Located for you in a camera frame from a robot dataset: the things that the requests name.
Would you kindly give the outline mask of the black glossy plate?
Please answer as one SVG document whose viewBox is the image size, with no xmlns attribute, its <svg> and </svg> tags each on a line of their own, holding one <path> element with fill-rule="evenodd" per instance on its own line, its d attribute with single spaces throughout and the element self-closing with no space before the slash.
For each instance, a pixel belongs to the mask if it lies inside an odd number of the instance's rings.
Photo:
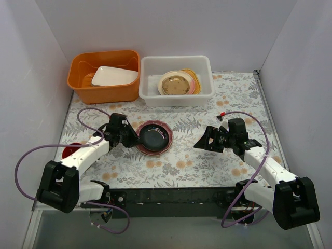
<svg viewBox="0 0 332 249">
<path fill-rule="evenodd" d="M 152 152 L 164 150 L 170 140 L 170 136 L 165 128 L 158 124 L 147 124 L 139 132 L 141 144 Z"/>
</svg>

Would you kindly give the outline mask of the cream and black plate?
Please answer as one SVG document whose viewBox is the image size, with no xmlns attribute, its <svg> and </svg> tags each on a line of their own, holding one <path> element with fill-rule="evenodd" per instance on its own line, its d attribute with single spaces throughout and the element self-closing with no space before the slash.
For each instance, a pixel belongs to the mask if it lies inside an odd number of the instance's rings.
<svg viewBox="0 0 332 249">
<path fill-rule="evenodd" d="M 157 89 L 158 89 L 158 92 L 160 95 L 166 95 L 166 93 L 164 92 L 163 90 L 163 87 L 162 87 L 162 83 L 163 81 L 165 80 L 165 78 L 160 78 L 160 80 L 158 81 L 158 84 L 157 84 Z"/>
</svg>

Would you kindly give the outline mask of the woven bamboo tray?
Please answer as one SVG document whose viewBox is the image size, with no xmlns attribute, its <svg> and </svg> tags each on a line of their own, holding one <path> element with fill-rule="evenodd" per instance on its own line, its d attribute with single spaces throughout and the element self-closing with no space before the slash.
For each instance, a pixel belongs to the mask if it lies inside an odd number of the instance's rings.
<svg viewBox="0 0 332 249">
<path fill-rule="evenodd" d="M 189 74 L 192 77 L 192 79 L 194 80 L 194 82 L 195 82 L 195 89 L 192 92 L 192 94 L 193 95 L 200 94 L 201 90 L 202 90 L 202 86 L 201 86 L 201 83 L 200 83 L 200 80 L 199 80 L 197 74 L 193 70 L 188 69 L 188 68 L 184 68 L 181 71 Z"/>
</svg>

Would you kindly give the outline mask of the clear pink glass plate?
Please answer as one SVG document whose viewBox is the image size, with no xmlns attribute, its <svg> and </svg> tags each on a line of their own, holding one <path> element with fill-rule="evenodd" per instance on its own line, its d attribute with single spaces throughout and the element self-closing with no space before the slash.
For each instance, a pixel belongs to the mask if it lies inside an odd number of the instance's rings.
<svg viewBox="0 0 332 249">
<path fill-rule="evenodd" d="M 190 90 L 188 80 L 182 76 L 167 77 L 161 87 L 166 95 L 186 95 Z"/>
</svg>

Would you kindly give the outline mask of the maroon scalloped plate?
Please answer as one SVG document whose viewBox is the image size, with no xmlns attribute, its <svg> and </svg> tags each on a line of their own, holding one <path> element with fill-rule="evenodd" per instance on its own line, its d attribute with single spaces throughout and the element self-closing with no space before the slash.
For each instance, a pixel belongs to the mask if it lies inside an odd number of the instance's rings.
<svg viewBox="0 0 332 249">
<path fill-rule="evenodd" d="M 163 128 L 165 128 L 170 136 L 170 140 L 169 140 L 169 143 L 167 145 L 167 147 L 160 151 L 160 152 L 152 152 L 148 149 L 146 149 L 140 142 L 140 139 L 139 139 L 139 144 L 136 145 L 136 148 L 139 152 L 143 153 L 144 155 L 147 155 L 147 156 L 159 156 L 159 155 L 162 155 L 163 153 L 165 153 L 166 151 L 168 151 L 170 148 L 171 148 L 171 145 L 173 143 L 173 131 L 172 129 L 164 122 L 162 121 L 158 121 L 158 120 L 150 120 L 150 121 L 147 121 L 141 125 L 138 126 L 137 130 L 136 130 L 136 133 L 137 135 L 139 135 L 139 132 L 140 130 L 142 129 L 143 126 L 145 125 L 148 125 L 148 124 L 156 124 L 156 125 L 161 125 Z"/>
</svg>

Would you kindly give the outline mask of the cream floral plate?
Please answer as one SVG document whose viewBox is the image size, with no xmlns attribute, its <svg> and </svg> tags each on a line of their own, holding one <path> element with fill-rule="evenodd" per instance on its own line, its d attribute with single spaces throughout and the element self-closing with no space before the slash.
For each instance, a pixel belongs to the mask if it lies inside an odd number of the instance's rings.
<svg viewBox="0 0 332 249">
<path fill-rule="evenodd" d="M 170 77 L 170 76 L 183 76 L 183 72 L 182 71 L 169 71 L 167 73 L 165 73 L 164 75 L 161 76 L 161 78 L 167 78 L 167 77 Z"/>
</svg>

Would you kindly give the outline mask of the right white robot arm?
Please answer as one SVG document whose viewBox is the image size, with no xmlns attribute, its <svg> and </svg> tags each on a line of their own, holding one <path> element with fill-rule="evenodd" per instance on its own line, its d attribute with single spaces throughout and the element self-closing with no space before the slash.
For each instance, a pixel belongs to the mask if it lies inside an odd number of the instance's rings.
<svg viewBox="0 0 332 249">
<path fill-rule="evenodd" d="M 284 230 L 320 220 L 320 211 L 314 183 L 308 177 L 298 177 L 268 156 L 267 149 L 255 139 L 250 139 L 241 118 L 223 120 L 218 128 L 207 126 L 203 136 L 194 144 L 196 149 L 222 153 L 231 149 L 243 162 L 256 170 L 268 186 L 256 182 L 255 175 L 236 184 L 234 205 L 255 203 L 272 213 Z"/>
</svg>

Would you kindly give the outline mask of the cream and pink plate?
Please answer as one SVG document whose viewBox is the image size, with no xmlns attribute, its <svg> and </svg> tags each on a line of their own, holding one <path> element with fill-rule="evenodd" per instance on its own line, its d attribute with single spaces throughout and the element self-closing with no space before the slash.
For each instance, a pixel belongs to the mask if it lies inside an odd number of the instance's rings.
<svg viewBox="0 0 332 249">
<path fill-rule="evenodd" d="M 183 76 L 184 78 L 189 82 L 189 90 L 188 92 L 186 93 L 187 95 L 191 95 L 193 94 L 193 92 L 195 91 L 195 88 L 196 88 L 196 82 L 195 80 L 193 79 L 192 76 L 190 76 L 189 74 L 187 74 L 186 72 L 183 72 Z"/>
</svg>

